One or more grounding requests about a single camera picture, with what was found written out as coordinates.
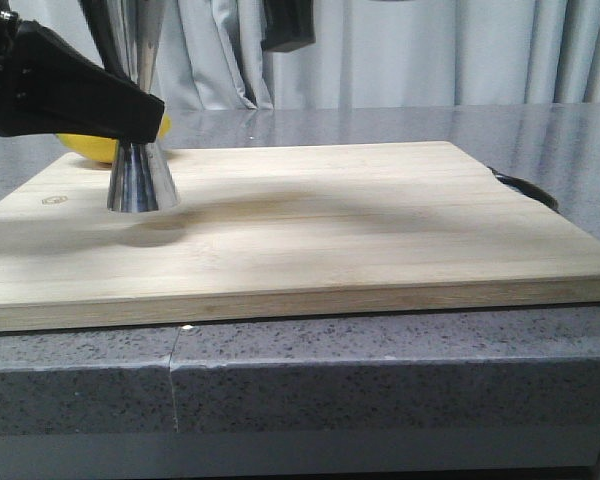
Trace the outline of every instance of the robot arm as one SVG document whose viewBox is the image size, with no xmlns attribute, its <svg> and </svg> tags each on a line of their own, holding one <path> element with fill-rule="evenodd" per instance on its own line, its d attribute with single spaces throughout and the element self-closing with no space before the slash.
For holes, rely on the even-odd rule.
<svg viewBox="0 0 600 480">
<path fill-rule="evenodd" d="M 164 103 L 94 65 L 0 0 L 0 136 L 77 133 L 153 142 Z"/>
</svg>

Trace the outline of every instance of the cutting board edge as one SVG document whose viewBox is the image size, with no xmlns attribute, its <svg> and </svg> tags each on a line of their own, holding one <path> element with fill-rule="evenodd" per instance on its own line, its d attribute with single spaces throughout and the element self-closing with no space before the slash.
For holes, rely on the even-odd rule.
<svg viewBox="0 0 600 480">
<path fill-rule="evenodd" d="M 574 299 L 577 299 L 575 303 L 600 302 L 600 278 L 589 279 L 586 284 L 582 284 L 578 279 L 544 282 L 542 294 L 537 293 L 536 282 L 508 282 L 508 285 L 512 291 L 504 294 L 501 286 L 494 282 L 483 282 L 464 284 L 454 295 L 448 294 L 448 286 L 445 285 L 366 288 L 347 291 L 337 300 L 331 296 L 332 292 L 305 291 L 7 306 L 0 307 L 0 332 L 311 315 L 341 316 L 441 309 L 546 306 L 572 304 Z M 244 311 L 249 311 L 249 315 L 245 316 Z"/>
</svg>

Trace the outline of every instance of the granite countertop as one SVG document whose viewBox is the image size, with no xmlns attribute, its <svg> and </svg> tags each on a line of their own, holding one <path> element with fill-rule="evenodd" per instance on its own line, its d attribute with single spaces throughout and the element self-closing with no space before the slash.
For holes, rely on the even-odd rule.
<svg viewBox="0 0 600 480">
<path fill-rule="evenodd" d="M 448 140 L 600 239 L 600 104 L 171 115 L 168 148 Z M 0 198 L 64 151 L 0 139 Z M 589 424 L 600 305 L 0 335 L 0 435 Z"/>
</svg>

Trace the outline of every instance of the black object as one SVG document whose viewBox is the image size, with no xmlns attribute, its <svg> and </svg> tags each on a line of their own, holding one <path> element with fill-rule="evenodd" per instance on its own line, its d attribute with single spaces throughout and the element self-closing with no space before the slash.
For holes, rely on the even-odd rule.
<svg viewBox="0 0 600 480">
<path fill-rule="evenodd" d="M 313 0 L 264 0 L 263 50 L 291 52 L 315 43 Z"/>
<path fill-rule="evenodd" d="M 164 103 L 0 9 L 0 136 L 78 133 L 153 142 Z"/>
<path fill-rule="evenodd" d="M 523 195 L 529 198 L 533 198 L 534 200 L 537 200 L 540 203 L 543 203 L 554 212 L 558 212 L 558 201 L 551 195 L 549 195 L 547 192 L 542 190 L 540 187 L 534 185 L 531 182 L 527 182 L 526 180 L 523 180 L 521 178 L 510 177 L 509 175 L 500 173 L 495 168 L 488 168 L 498 179 L 498 181 L 500 181 L 500 183 L 512 187 L 520 193 L 522 193 Z"/>
</svg>

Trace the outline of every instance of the wooden cutting board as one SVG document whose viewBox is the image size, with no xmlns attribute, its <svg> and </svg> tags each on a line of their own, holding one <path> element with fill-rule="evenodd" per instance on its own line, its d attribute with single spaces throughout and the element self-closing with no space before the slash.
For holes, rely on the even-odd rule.
<svg viewBox="0 0 600 480">
<path fill-rule="evenodd" d="M 77 154 L 0 202 L 0 331 L 600 301 L 600 242 L 452 144 L 170 156 L 170 211 Z"/>
</svg>

